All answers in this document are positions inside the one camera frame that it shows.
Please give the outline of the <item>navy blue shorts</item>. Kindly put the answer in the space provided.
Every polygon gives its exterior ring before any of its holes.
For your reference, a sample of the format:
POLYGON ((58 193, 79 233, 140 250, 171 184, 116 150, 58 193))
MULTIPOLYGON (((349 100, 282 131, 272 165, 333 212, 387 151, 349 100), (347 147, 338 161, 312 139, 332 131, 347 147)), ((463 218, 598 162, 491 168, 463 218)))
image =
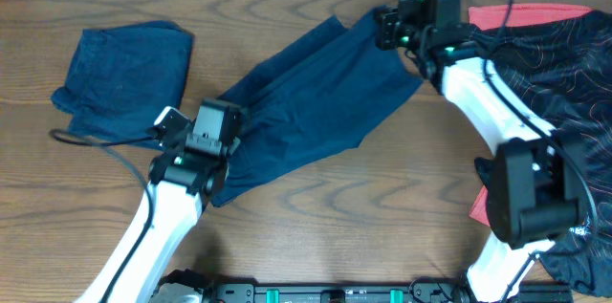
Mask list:
POLYGON ((214 206, 359 147, 410 99, 422 80, 397 53, 376 47, 376 30, 372 11, 350 28, 331 16, 220 96, 242 107, 246 119, 214 206))

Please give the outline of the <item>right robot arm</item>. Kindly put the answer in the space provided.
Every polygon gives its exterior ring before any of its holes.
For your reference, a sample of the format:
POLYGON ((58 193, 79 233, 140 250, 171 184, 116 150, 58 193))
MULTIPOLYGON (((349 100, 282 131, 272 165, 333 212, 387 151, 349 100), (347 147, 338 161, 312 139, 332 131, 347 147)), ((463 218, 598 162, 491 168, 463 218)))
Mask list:
POLYGON ((488 190, 491 234, 461 284, 441 288, 450 302, 509 302, 524 295, 521 281, 546 255, 571 256, 555 245, 595 213, 586 185, 584 146, 537 116, 502 80, 490 61, 499 39, 454 21, 444 28, 397 9, 375 13, 377 45, 404 48, 420 74, 469 119, 492 151, 480 163, 488 190))

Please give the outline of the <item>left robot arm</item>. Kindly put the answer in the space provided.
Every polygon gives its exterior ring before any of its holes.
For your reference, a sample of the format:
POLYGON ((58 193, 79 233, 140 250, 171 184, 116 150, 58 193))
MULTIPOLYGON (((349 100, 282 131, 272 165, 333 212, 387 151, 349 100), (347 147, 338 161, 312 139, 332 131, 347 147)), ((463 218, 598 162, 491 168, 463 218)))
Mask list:
POLYGON ((206 99, 196 119, 167 106, 147 132, 164 152, 150 164, 139 208, 79 302, 147 302, 176 248, 224 187, 243 114, 206 99))

